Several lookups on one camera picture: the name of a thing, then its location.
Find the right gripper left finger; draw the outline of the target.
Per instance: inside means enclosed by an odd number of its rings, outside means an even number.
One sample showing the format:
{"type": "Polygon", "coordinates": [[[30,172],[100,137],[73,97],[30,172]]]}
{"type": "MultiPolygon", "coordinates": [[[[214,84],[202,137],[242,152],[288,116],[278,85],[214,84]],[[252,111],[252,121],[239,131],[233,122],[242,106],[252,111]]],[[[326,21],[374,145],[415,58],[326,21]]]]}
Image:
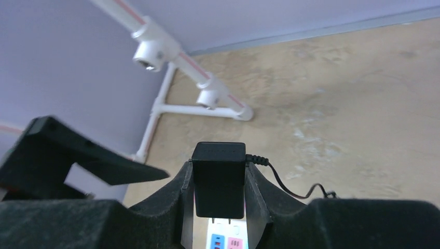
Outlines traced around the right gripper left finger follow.
{"type": "Polygon", "coordinates": [[[116,200],[1,203],[1,248],[191,248],[193,166],[132,207],[116,200]]]}

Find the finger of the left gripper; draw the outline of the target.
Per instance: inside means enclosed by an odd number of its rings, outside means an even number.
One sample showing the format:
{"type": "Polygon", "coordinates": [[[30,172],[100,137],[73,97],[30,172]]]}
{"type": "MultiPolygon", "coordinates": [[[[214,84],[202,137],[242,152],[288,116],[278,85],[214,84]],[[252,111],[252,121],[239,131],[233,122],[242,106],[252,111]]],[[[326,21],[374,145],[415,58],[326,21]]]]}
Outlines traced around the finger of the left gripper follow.
{"type": "Polygon", "coordinates": [[[1,159],[1,189],[7,200],[84,199],[85,193],[65,184],[75,163],[111,186],[170,176],[94,143],[54,116],[43,116],[30,121],[1,159]]]}

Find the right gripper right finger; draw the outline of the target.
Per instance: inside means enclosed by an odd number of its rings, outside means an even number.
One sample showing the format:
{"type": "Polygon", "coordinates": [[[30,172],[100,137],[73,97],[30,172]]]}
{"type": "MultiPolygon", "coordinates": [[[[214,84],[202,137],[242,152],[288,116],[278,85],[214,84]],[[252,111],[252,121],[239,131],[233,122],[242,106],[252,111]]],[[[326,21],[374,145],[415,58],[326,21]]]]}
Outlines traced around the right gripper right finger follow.
{"type": "Polygon", "coordinates": [[[439,248],[439,209],[425,201],[294,199],[249,163],[249,248],[439,248]]]}

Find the white multicolour power strip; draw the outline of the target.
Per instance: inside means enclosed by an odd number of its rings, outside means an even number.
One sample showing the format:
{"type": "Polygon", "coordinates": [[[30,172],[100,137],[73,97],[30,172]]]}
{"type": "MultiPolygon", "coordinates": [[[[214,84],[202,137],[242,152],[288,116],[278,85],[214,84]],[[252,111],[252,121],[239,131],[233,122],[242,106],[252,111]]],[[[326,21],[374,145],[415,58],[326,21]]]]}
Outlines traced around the white multicolour power strip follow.
{"type": "Polygon", "coordinates": [[[205,248],[248,249],[246,220],[210,218],[205,248]]]}

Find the black power adapter with switch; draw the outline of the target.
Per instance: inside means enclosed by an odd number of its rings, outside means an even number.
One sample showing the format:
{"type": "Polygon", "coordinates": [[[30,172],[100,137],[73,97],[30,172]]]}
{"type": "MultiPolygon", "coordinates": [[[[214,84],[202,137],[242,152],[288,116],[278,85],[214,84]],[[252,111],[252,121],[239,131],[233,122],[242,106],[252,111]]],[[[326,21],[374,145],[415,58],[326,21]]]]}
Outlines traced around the black power adapter with switch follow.
{"type": "Polygon", "coordinates": [[[315,188],[320,188],[326,199],[335,199],[335,192],[327,192],[317,183],[313,184],[305,196],[291,192],[281,181],[277,171],[267,158],[246,153],[243,143],[200,142],[191,158],[195,183],[196,214],[209,218],[243,218],[244,209],[251,208],[245,195],[245,171],[256,165],[270,167],[279,184],[271,181],[256,170],[261,184],[269,185],[269,195],[275,193],[294,198],[294,206],[303,206],[302,200],[308,199],[315,188]]]}

